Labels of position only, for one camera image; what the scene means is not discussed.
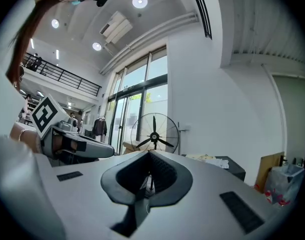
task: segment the wooden board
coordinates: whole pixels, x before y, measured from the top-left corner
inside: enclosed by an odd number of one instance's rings
[[[284,156],[284,152],[263,156],[260,159],[259,171],[256,179],[256,190],[264,193],[264,187],[268,176],[269,169],[275,166],[279,166],[281,157]]]

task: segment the plastic bag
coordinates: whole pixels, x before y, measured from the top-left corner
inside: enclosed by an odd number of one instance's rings
[[[264,186],[267,200],[272,204],[289,204],[296,198],[304,175],[305,169],[294,164],[271,168]]]

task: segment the black fan blade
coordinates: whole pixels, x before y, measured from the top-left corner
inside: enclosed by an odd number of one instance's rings
[[[155,116],[153,116],[153,119],[152,119],[152,127],[153,127],[153,132],[155,133],[156,132],[156,118],[155,118]]]
[[[150,141],[151,141],[151,139],[148,138],[148,139],[144,140],[142,143],[140,143],[138,146],[136,146],[136,148],[139,148],[139,147],[141,147],[142,145],[145,145],[146,143],[148,143],[148,142],[150,142]]]
[[[167,145],[167,146],[169,146],[169,147],[172,147],[172,148],[174,148],[174,146],[173,145],[171,145],[170,143],[168,143],[167,141],[164,141],[164,140],[162,140],[161,138],[160,139],[158,139],[161,143],[163,143],[163,144],[165,144],[165,145]]]

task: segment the long brown hair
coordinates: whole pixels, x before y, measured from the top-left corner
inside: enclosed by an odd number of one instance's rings
[[[29,17],[26,19],[22,27],[14,37],[14,51],[12,60],[7,71],[7,78],[13,84],[18,82],[16,88],[20,89],[19,77],[20,77],[20,64],[23,56],[28,48],[30,39],[33,37],[40,21],[45,13],[53,6],[58,4],[59,0],[40,0],[36,3]]]

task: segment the ceiling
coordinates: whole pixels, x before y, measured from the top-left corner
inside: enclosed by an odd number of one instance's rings
[[[34,50],[30,45],[28,52],[37,52],[43,59],[56,64],[58,49],[60,53],[70,54],[99,70],[134,39],[161,23],[183,15],[186,9],[181,0],[148,0],[143,9],[135,8],[132,0],[108,0],[101,8],[93,0],[78,5],[62,2],[44,16],[33,37],[37,45]],[[116,11],[130,21],[132,30],[115,45],[109,44],[110,52],[106,49],[95,51],[92,48],[94,42],[104,46],[105,39],[100,30]],[[59,20],[59,28],[52,27],[53,19]]]
[[[263,54],[305,64],[305,38],[280,0],[233,0],[233,54]]]
[[[62,107],[67,106],[68,102],[71,102],[74,104],[72,105],[72,108],[76,111],[84,110],[93,106],[92,103],[83,101],[72,96],[68,96],[59,91],[47,88],[25,78],[23,78],[22,82],[20,83],[20,89],[22,89],[27,94],[31,94],[33,96],[37,96],[37,91],[40,91],[45,96],[50,94],[55,99],[55,101],[57,101]]]

